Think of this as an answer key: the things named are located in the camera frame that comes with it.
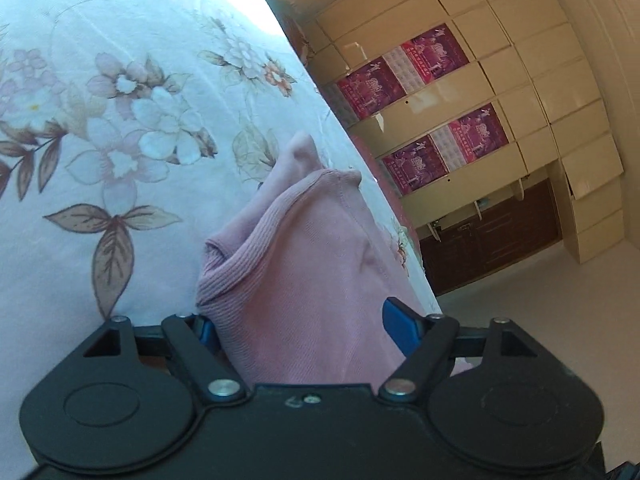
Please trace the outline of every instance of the brown cabinet door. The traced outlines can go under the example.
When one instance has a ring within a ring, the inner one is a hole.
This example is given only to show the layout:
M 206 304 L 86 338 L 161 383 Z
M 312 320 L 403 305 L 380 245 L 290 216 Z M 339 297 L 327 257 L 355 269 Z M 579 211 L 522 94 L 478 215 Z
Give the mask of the brown cabinet door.
M 436 296 L 514 264 L 561 239 L 548 180 L 420 242 L 427 279 Z

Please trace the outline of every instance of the poster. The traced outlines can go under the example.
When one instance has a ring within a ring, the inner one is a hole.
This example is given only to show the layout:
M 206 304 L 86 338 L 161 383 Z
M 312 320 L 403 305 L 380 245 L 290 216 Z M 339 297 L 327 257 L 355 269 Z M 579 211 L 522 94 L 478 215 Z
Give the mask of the poster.
M 491 103 L 451 121 L 447 126 L 467 164 L 509 143 Z
M 401 195 L 509 143 L 492 104 L 433 130 L 382 158 Z
M 424 136 L 382 158 L 400 194 L 406 195 L 448 173 L 431 136 Z
M 443 23 L 338 81 L 333 86 L 341 95 L 331 95 L 328 102 L 343 125 L 352 125 L 468 62 Z
M 338 81 L 338 88 L 360 119 L 369 117 L 406 95 L 382 57 Z
M 469 63 L 458 40 L 447 25 L 442 24 L 401 45 L 428 84 Z

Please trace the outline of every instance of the pink sweater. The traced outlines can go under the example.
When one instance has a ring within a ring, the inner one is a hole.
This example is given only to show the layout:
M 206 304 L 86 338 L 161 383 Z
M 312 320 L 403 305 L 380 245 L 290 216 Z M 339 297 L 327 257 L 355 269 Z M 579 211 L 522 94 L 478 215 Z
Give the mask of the pink sweater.
M 198 305 L 249 384 L 370 383 L 402 363 L 382 325 L 419 306 L 365 204 L 360 173 L 323 169 L 297 134 L 254 199 L 206 242 Z

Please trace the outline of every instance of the bed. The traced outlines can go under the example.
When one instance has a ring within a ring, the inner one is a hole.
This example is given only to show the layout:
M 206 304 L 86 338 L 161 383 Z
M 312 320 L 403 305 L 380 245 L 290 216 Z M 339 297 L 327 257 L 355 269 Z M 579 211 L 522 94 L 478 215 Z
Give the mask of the bed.
M 439 312 L 380 187 L 264 0 L 0 0 L 2 476 L 24 395 L 104 319 L 195 309 L 203 241 L 310 133 Z

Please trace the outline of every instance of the white floor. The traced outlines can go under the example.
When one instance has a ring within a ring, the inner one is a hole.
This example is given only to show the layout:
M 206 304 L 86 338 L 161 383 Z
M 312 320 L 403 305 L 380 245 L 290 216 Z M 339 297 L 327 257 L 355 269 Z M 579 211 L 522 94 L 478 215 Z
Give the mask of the white floor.
M 640 462 L 640 251 L 622 242 L 579 266 L 562 244 L 438 298 L 465 326 L 507 316 L 600 396 L 607 467 Z

